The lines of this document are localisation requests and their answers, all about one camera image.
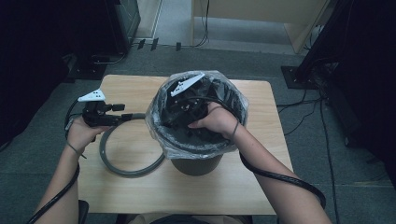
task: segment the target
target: clear plastic bag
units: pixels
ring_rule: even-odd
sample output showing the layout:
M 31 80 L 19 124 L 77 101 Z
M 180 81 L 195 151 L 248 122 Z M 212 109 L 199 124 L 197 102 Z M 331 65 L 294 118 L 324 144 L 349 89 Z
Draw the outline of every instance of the clear plastic bag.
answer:
M 177 96 L 172 96 L 179 82 L 204 76 Z M 189 71 L 170 76 L 159 88 L 146 113 L 146 123 L 167 159 L 209 159 L 236 150 L 219 133 L 208 129 L 193 130 L 189 123 L 207 114 L 207 103 L 222 103 L 246 126 L 248 99 L 219 71 Z

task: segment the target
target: coiled cable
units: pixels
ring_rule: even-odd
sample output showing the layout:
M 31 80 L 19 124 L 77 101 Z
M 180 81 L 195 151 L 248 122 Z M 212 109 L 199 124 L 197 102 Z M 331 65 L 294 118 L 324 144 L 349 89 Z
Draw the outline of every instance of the coiled cable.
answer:
M 135 113 L 132 115 L 132 119 L 145 119 L 146 115 L 143 113 Z M 110 161 L 107 158 L 106 155 L 106 142 L 108 137 L 111 135 L 111 133 L 116 129 L 117 127 L 113 127 L 111 129 L 109 129 L 107 132 L 105 132 L 102 136 L 102 139 L 100 141 L 100 145 L 99 145 L 99 150 L 100 150 L 100 157 L 102 158 L 103 163 L 105 164 L 105 166 L 114 174 L 116 175 L 120 175 L 120 176 L 124 176 L 124 177 L 131 177 L 131 178 L 137 178 L 143 175 L 147 175 L 149 173 L 151 173 L 152 171 L 154 171 L 157 167 L 159 167 L 161 165 L 161 163 L 163 162 L 163 160 L 165 159 L 165 156 L 163 155 L 163 153 L 161 154 L 161 156 L 154 162 L 152 163 L 150 166 L 141 169 L 141 170 L 137 170 L 137 171 L 124 171 L 121 170 L 115 166 L 113 166 Z

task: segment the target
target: black cable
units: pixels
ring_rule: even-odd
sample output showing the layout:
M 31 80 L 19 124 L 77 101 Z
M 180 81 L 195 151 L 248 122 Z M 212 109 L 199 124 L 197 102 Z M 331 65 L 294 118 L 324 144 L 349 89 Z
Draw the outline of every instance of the black cable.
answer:
M 297 179 L 292 176 L 281 175 L 281 174 L 276 174 L 276 173 L 272 173 L 269 171 L 261 170 L 257 167 L 254 167 L 250 163 L 248 163 L 248 161 L 245 159 L 245 157 L 242 155 L 242 153 L 239 152 L 239 156 L 241 158 L 242 163 L 245 165 L 245 167 L 249 171 L 253 172 L 254 174 L 272 178 L 272 179 L 276 179 L 276 180 L 280 180 L 280 181 L 295 185 L 297 187 L 300 187 L 302 189 L 306 189 L 306 190 L 310 191 L 311 193 L 315 194 L 319 198 L 320 205 L 322 206 L 323 209 L 326 207 L 326 197 L 319 189 L 315 188 L 314 186 L 304 182 L 301 179 Z
M 331 175 L 331 179 L 332 179 L 332 200 L 334 202 L 334 213 L 335 213 L 336 223 L 340 223 L 340 218 L 339 218 L 339 215 L 338 215 L 338 206 L 337 206 L 336 192 L 335 192 L 334 171 L 332 169 L 332 155 L 330 153 L 330 147 L 329 147 L 329 134 L 327 132 L 326 122 L 324 121 L 322 103 L 323 103 L 323 100 L 320 101 L 320 117 L 321 117 L 321 120 L 322 120 L 323 130 L 324 130 L 324 134 L 325 134 L 325 137 L 326 137 L 327 159 L 329 161 L 330 175 Z
M 306 96 L 306 89 L 304 89 L 303 98 L 302 98 L 300 101 L 298 101 L 298 102 L 296 102 L 296 103 L 288 104 L 288 105 L 276 105 L 276 107 L 280 107 L 280 106 L 291 106 L 291 105 L 299 105 L 301 102 L 304 101 L 305 96 Z
M 315 112 L 315 108 L 316 108 L 316 106 L 317 106 L 317 102 L 318 102 L 318 101 L 315 101 L 315 102 L 314 102 L 314 108 L 312 109 L 312 111 L 311 111 L 309 114 L 304 115 L 303 118 L 300 120 L 300 123 L 299 123 L 294 129 L 292 129 L 292 130 L 289 131 L 288 133 L 285 133 L 285 134 L 284 134 L 285 136 L 288 135 L 288 134 L 293 133 L 294 131 L 296 131 L 296 130 L 300 127 L 300 125 L 303 123 L 304 119 L 305 119 L 306 117 L 308 117 L 308 116 L 311 116 L 311 115 Z
M 201 18 L 203 26 L 205 28 L 205 34 L 204 34 L 204 37 L 202 38 L 201 42 L 199 44 L 195 45 L 196 48 L 201 47 L 206 42 L 206 40 L 209 41 L 209 36 L 208 36 L 209 35 L 209 30 L 207 28 L 207 17 L 209 15 L 209 4 L 210 4 L 210 0 L 207 0 L 205 23 L 204 23 L 204 18 L 203 17 Z
M 340 51 L 338 53 L 334 54 L 333 56 L 329 56 L 329 57 L 325 57 L 325 58 L 319 58 L 319 59 L 314 60 L 309 65 L 309 67 L 314 65 L 315 63 L 320 62 L 320 61 L 326 61 L 326 60 L 330 60 L 332 58 L 338 58 L 339 56 L 342 55 L 342 53 L 343 53 L 343 51 L 345 49 L 345 46 L 347 44 L 347 31 L 348 31 L 348 28 L 349 28 L 350 15 L 352 14 L 352 8 L 353 8 L 354 3 L 355 3 L 355 0 L 352 0 L 352 3 L 350 4 L 350 7 L 349 7 L 349 12 L 348 12 L 347 20 L 346 20 L 346 30 L 345 30 L 345 36 L 344 36 L 344 43 L 343 43 Z
M 35 223 L 41 218 L 54 204 L 56 204 L 65 194 L 69 191 L 73 185 L 76 183 L 79 175 L 79 164 L 77 165 L 77 169 L 70 180 L 70 182 L 62 189 L 55 197 L 53 197 L 49 202 L 46 203 L 40 210 L 38 210 L 27 222 L 28 224 Z
M 0 152 L 3 152 L 4 150 L 6 150 L 6 148 L 9 147 L 9 145 L 11 145 L 12 140 L 14 140 L 14 139 L 11 139 L 8 142 L 4 143 L 2 146 L 0 146 Z
M 132 120 L 133 119 L 144 119 L 146 117 L 145 114 L 143 113 L 136 113 L 132 115 Z M 140 177 L 143 175 L 147 175 L 149 173 L 151 173 L 152 171 L 154 171 L 156 168 L 158 168 L 161 163 L 163 162 L 163 160 L 165 159 L 165 156 L 163 155 L 163 153 L 161 154 L 160 158 L 158 158 L 158 160 L 156 160 L 154 163 L 152 163 L 150 166 L 141 169 L 141 170 L 137 170 L 137 171 L 124 171 L 121 169 L 116 168 L 115 166 L 113 166 L 110 161 L 108 161 L 107 155 L 106 155 L 106 142 L 108 137 L 111 135 L 111 133 L 116 129 L 117 127 L 113 127 L 110 130 L 108 130 L 107 132 L 105 132 L 102 136 L 102 139 L 100 141 L 100 145 L 99 145 L 99 152 L 100 152 L 100 157 L 102 158 L 103 163 L 106 165 L 106 167 L 113 172 L 116 175 L 120 175 L 120 176 L 124 176 L 124 177 L 132 177 L 132 178 L 136 178 L 136 177 Z
M 67 110 L 66 117 L 64 118 L 64 127 L 66 127 L 67 124 L 69 123 L 70 114 L 71 114 L 73 108 L 75 107 L 76 103 L 78 103 L 78 99 L 76 99 L 76 100 L 73 102 L 73 104 L 70 105 L 69 110 Z

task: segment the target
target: wire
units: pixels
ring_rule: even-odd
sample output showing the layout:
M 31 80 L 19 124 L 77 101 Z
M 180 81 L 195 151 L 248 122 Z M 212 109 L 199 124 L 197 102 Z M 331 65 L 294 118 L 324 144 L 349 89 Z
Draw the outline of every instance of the wire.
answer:
M 209 15 L 209 5 L 210 5 L 210 0 L 207 0 L 205 22 L 204 22 L 204 17 L 201 17 L 202 25 L 205 28 L 205 34 L 204 34 L 204 37 L 202 38 L 201 42 L 199 44 L 195 45 L 196 48 L 201 47 L 206 41 L 209 42 L 209 30 L 207 28 L 207 17 Z
M 355 3 L 355 0 L 352 0 L 352 3 L 350 4 L 350 7 L 349 7 L 349 12 L 348 12 L 347 20 L 346 20 L 345 36 L 344 36 L 344 41 L 343 41 L 343 45 L 342 45 L 342 47 L 340 49 L 340 52 L 334 54 L 333 56 L 316 59 L 309 65 L 309 67 L 313 66 L 315 63 L 318 63 L 320 61 L 326 61 L 326 60 L 329 60 L 329 59 L 332 59 L 332 58 L 337 58 L 337 57 L 341 56 L 341 54 L 343 53 L 343 51 L 345 49 L 345 46 L 347 44 L 347 31 L 348 31 L 348 28 L 349 28 L 350 15 L 352 14 L 352 8 L 353 8 L 354 3 Z
M 306 114 L 305 116 L 303 116 L 303 118 L 300 120 L 300 123 L 299 123 L 294 129 L 292 129 L 292 130 L 291 130 L 290 132 L 288 132 L 288 133 L 285 133 L 284 135 L 286 136 L 286 135 L 291 134 L 291 133 L 293 133 L 294 131 L 296 131 L 296 130 L 300 127 L 300 125 L 303 123 L 304 119 L 305 119 L 306 117 L 308 117 L 308 116 L 311 116 L 311 115 L 315 112 L 315 108 L 316 108 L 316 106 L 317 106 L 317 103 L 318 103 L 318 101 L 315 101 L 315 103 L 314 103 L 314 108 L 312 109 L 311 113 Z
M 330 175 L 332 179 L 332 201 L 334 203 L 334 213 L 335 213 L 335 218 L 336 218 L 336 223 L 340 223 L 340 218 L 338 215 L 338 206 L 337 206 L 337 199 L 336 199 L 336 192 L 335 192 L 335 181 L 334 181 L 334 171 L 332 169 L 332 155 L 330 153 L 330 146 L 329 146 L 329 134 L 327 132 L 327 127 L 326 127 L 326 122 L 324 121 L 324 116 L 323 116 L 323 100 L 320 101 L 320 117 L 321 121 L 323 124 L 323 130 L 326 138 L 326 150 L 327 150 L 327 159 L 329 162 L 330 166 Z
M 108 62 L 108 63 L 94 63 L 94 64 L 114 64 L 114 63 L 119 63 L 124 57 L 125 57 L 125 53 L 122 53 L 122 56 L 119 58 L 119 59 L 117 59 L 116 61 L 114 61 L 114 62 Z
M 2 146 L 0 146 L 0 152 L 3 152 L 4 150 L 6 150 L 6 148 L 8 148 L 9 145 L 11 145 L 12 140 L 14 140 L 14 139 L 11 139 L 8 142 L 4 143 Z
M 40 210 L 38 210 L 27 222 L 28 224 L 35 223 L 41 218 L 54 204 L 56 204 L 65 194 L 69 191 L 73 185 L 76 183 L 79 175 L 79 164 L 77 165 L 77 169 L 70 180 L 70 182 L 57 194 L 53 197 L 49 202 L 46 203 Z
M 143 113 L 136 113 L 136 114 L 133 114 L 132 119 L 144 119 L 145 117 L 146 117 L 146 115 Z M 141 170 L 124 171 L 124 170 L 118 169 L 115 166 L 113 166 L 110 163 L 110 161 L 108 160 L 107 155 L 106 155 L 106 142 L 107 142 L 108 137 L 111 135 L 111 133 L 116 128 L 117 128 L 117 126 L 111 128 L 110 130 L 105 132 L 102 136 L 102 139 L 101 139 L 100 145 L 99 145 L 100 157 L 102 158 L 103 163 L 106 165 L 106 167 L 111 172 L 113 172 L 116 175 L 120 175 L 120 176 L 124 176 L 124 177 L 136 178 L 136 177 L 140 177 L 140 176 L 147 175 L 147 174 L 151 173 L 152 171 L 154 171 L 161 165 L 161 163 L 165 159 L 165 156 L 163 155 L 163 153 L 161 154 L 160 158 L 158 158 L 154 163 L 152 163 L 150 166 L 148 166 L 144 169 L 141 169 Z
M 242 155 L 242 153 L 239 152 L 239 156 L 241 158 L 242 163 L 245 165 L 245 167 L 249 171 L 253 172 L 254 174 L 261 175 L 261 176 L 268 177 L 268 178 L 272 178 L 272 179 L 276 179 L 276 180 L 280 180 L 280 181 L 295 185 L 297 187 L 300 187 L 302 189 L 306 189 L 306 190 L 312 192 L 313 194 L 315 194 L 319 198 L 320 205 L 321 205 L 321 207 L 323 209 L 326 207 L 326 197 L 324 196 L 324 194 L 319 189 L 315 188 L 314 186 L 304 182 L 301 179 L 297 179 L 297 178 L 294 178 L 292 176 L 281 175 L 281 174 L 277 174 L 277 173 L 272 173 L 272 172 L 269 172 L 269 171 L 261 170 L 261 169 L 259 169 L 257 167 L 254 167 L 250 163 L 248 163 L 248 161 L 245 159 L 245 157 Z

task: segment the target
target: black device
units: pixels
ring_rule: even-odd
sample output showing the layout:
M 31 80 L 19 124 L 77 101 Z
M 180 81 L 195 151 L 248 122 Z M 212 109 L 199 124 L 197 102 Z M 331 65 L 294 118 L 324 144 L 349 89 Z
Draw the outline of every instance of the black device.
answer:
M 120 122 L 132 119 L 132 114 L 107 115 L 107 111 L 122 111 L 125 105 L 107 105 L 105 101 L 89 101 L 82 110 L 82 117 L 90 127 L 118 126 Z
M 141 21 L 136 0 L 70 0 L 57 5 L 59 26 L 77 56 L 69 78 L 102 79 L 110 57 L 124 57 L 132 45 Z

